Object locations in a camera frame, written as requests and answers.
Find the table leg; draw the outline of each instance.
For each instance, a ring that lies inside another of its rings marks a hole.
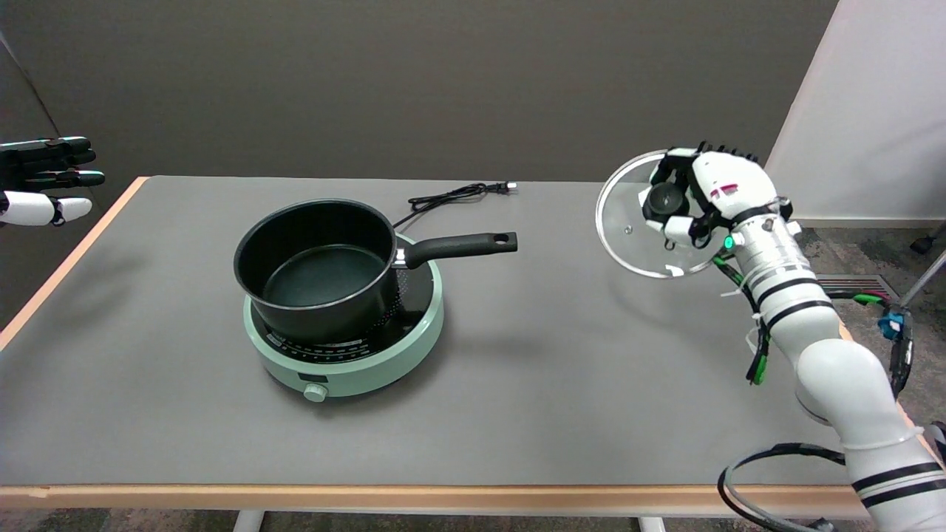
[[[667,532],[663,519],[659,517],[638,517],[640,532]]]
[[[240,510],[236,516],[234,532],[259,532],[265,513],[265,510]]]

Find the gray table top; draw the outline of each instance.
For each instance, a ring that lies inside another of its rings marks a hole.
[[[271,379],[242,326],[242,235],[304,199],[396,219],[457,185],[148,180],[0,353],[0,485],[712,484],[763,445],[836,445],[780,355],[745,383],[751,322],[724,278],[646,279],[607,256],[597,184],[522,183],[405,231],[517,231],[519,251],[439,261],[444,331],[401,381],[312,404]],[[819,466],[741,478],[846,483]]]

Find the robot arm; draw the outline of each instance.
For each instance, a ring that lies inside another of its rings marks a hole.
[[[88,139],[78,136],[0,144],[0,223],[59,226],[88,214],[86,198],[42,192],[102,184],[101,172],[76,169],[95,158]]]
[[[796,371],[799,405],[840,435],[851,484],[879,529],[946,530],[946,472],[902,416],[877,357],[840,337],[831,299],[795,242],[791,204],[755,158],[705,143],[673,149],[650,184],[641,210],[670,245],[706,246],[713,230],[729,232],[760,326]]]

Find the floor vent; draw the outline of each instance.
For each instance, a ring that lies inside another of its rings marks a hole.
[[[818,274],[818,283],[825,290],[857,290],[885,293],[888,299],[897,300],[900,297],[886,284],[879,275],[824,275]]]

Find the blue connector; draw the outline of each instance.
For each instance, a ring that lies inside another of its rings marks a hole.
[[[898,340],[903,336],[903,314],[888,311],[877,320],[877,327],[881,328],[881,333],[887,340]]]

